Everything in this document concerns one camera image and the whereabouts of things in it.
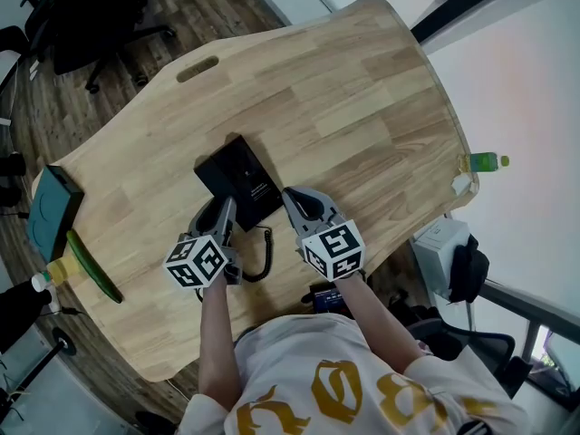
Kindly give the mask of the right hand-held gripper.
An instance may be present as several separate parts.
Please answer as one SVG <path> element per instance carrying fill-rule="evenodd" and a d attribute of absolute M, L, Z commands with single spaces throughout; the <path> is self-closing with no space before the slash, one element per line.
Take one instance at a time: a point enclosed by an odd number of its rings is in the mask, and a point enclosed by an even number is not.
<path fill-rule="evenodd" d="M 298 236 L 312 232 L 317 221 L 330 224 L 340 214 L 328 195 L 313 188 L 286 187 L 282 200 Z M 363 268 L 365 244 L 352 219 L 304 238 L 299 247 L 304 261 L 329 282 Z"/>

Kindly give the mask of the person's left forearm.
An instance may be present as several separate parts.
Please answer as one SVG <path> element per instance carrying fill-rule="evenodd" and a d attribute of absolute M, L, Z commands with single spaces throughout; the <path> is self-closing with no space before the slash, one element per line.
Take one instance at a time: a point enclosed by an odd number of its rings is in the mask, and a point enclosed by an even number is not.
<path fill-rule="evenodd" d="M 227 411 L 242 393 L 223 274 L 203 294 L 198 389 Z"/>

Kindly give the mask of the person's right forearm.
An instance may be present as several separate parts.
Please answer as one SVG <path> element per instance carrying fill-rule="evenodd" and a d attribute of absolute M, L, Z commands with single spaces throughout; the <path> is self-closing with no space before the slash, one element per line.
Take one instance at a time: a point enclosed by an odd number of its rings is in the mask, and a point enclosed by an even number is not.
<path fill-rule="evenodd" d="M 359 273 L 334 283 L 371 351 L 395 372 L 403 374 L 423 356 L 411 333 L 382 304 Z"/>

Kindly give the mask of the black box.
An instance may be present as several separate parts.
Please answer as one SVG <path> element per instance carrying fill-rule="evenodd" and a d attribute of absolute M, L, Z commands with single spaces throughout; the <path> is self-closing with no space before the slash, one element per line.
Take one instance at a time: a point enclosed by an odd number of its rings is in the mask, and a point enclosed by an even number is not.
<path fill-rule="evenodd" d="M 282 207 L 281 192 L 242 136 L 212 154 L 237 203 L 237 223 L 248 232 Z"/>

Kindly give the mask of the black device with blue screen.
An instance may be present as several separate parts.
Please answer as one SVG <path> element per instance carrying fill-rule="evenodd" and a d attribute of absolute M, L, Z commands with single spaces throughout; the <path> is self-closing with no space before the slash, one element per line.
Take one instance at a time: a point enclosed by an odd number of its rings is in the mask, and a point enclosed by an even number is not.
<path fill-rule="evenodd" d="M 316 314 L 333 313 L 353 318 L 343 296 L 334 283 L 312 285 L 310 297 Z"/>

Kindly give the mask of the white box appliance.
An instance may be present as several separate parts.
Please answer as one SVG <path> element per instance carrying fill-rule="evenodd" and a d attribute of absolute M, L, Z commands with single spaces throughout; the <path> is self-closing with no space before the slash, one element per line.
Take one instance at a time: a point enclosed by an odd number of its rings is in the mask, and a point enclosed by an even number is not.
<path fill-rule="evenodd" d="M 439 217 L 411 241 L 423 280 L 429 290 L 445 299 L 450 297 L 450 272 L 456 247 L 469 240 L 467 223 Z"/>

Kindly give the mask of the green cucumber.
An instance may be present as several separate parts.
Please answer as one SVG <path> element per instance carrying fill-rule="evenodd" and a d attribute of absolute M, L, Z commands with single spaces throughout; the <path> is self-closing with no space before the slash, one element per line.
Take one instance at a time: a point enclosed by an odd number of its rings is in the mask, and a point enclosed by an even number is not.
<path fill-rule="evenodd" d="M 123 301 L 121 291 L 94 259 L 76 231 L 74 229 L 69 230 L 66 233 L 66 238 L 77 261 L 87 275 L 113 302 L 121 304 Z"/>

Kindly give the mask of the white paper scrap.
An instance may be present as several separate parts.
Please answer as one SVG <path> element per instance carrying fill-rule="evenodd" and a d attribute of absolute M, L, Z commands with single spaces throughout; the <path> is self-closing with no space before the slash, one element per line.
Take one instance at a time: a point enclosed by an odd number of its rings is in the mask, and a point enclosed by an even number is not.
<path fill-rule="evenodd" d="M 457 197 L 477 191 L 477 185 L 470 173 L 462 173 L 456 176 L 451 182 L 451 187 Z"/>

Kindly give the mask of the yellow liquid bottle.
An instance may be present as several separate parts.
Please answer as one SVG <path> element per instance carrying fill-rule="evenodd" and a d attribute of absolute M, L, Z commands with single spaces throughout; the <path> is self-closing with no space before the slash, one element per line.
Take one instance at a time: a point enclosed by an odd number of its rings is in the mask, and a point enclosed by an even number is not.
<path fill-rule="evenodd" d="M 36 292 L 42 292 L 50 285 L 59 286 L 70 277 L 80 274 L 82 266 L 75 255 L 67 255 L 50 262 L 44 271 L 33 275 L 31 283 Z"/>

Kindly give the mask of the teal box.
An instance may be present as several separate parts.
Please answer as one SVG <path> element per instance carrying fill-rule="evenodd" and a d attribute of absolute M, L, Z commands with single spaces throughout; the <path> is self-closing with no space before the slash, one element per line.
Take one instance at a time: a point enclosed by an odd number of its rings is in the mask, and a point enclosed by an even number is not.
<path fill-rule="evenodd" d="M 63 255 L 66 233 L 73 227 L 83 190 L 62 167 L 46 166 L 38 181 L 29 212 L 26 235 L 48 264 Z"/>

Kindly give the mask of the black bag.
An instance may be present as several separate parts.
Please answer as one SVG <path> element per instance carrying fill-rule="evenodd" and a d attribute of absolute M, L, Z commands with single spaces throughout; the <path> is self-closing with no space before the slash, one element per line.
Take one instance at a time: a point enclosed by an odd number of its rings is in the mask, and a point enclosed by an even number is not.
<path fill-rule="evenodd" d="M 471 304 L 479 295 L 489 269 L 488 258 L 479 251 L 479 242 L 472 235 L 465 246 L 456 246 L 449 276 L 449 301 Z"/>

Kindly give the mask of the green drink bottle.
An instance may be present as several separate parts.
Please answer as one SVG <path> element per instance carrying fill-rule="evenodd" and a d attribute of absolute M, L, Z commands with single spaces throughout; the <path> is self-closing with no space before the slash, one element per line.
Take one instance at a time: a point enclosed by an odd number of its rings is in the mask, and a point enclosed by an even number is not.
<path fill-rule="evenodd" d="M 458 156 L 459 171 L 461 173 L 495 172 L 508 167 L 509 164 L 509 156 L 498 155 L 496 152 L 471 153 Z"/>

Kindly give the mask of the black disc base stand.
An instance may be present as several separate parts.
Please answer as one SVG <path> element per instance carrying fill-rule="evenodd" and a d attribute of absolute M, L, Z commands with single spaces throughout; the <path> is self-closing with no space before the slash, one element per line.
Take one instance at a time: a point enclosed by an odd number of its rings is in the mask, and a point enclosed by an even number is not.
<path fill-rule="evenodd" d="M 15 390 L 7 391 L 0 389 L 0 409 L 9 409 L 22 395 L 25 394 L 27 387 L 34 381 L 40 372 L 50 363 L 59 353 L 74 356 L 77 351 L 72 338 L 61 328 L 52 329 L 54 347 L 40 360 L 39 363 L 16 385 Z"/>

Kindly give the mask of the dark blue office chair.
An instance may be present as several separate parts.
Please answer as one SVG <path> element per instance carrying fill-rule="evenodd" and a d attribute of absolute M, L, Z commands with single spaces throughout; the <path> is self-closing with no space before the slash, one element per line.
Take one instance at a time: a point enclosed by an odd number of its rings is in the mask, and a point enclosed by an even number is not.
<path fill-rule="evenodd" d="M 462 330 L 439 318 L 418 321 L 407 327 L 411 335 L 445 361 L 456 359 L 469 347 L 513 399 L 533 365 L 515 356 L 515 339 L 503 333 Z"/>

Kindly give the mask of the black mesh office chair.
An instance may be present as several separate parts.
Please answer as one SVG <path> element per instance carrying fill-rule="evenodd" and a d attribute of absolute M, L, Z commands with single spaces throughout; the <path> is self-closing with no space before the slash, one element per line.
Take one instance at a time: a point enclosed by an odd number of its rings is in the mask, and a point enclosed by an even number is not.
<path fill-rule="evenodd" d="M 24 25 L 31 50 L 44 55 L 52 47 L 57 75 L 93 63 L 85 89 L 95 94 L 99 91 L 97 78 L 111 58 L 132 63 L 127 44 L 153 34 L 176 36 L 167 24 L 140 26 L 147 4 L 147 0 L 22 0 L 20 6 L 32 7 Z"/>

